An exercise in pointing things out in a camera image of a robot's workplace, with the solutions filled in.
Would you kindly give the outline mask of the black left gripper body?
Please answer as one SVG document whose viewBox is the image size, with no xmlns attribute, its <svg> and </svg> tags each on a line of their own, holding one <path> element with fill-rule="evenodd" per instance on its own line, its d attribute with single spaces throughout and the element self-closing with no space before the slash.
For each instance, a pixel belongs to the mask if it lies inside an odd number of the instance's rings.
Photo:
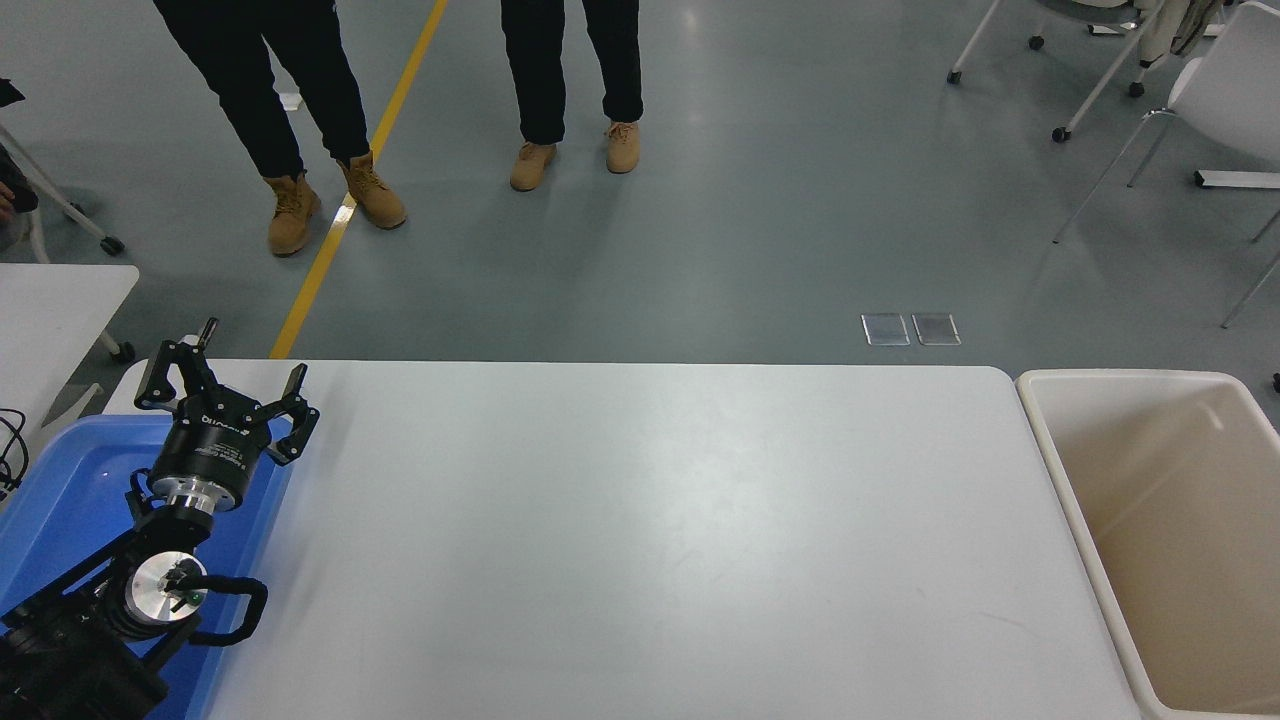
<svg viewBox="0 0 1280 720">
<path fill-rule="evenodd" d="M 202 400 L 183 400 L 161 452 L 150 469 L 150 492 L 170 495 L 187 480 L 218 487 L 225 498 L 243 498 L 264 450 L 269 424 L 243 425 L 242 414 L 218 416 Z"/>
</svg>

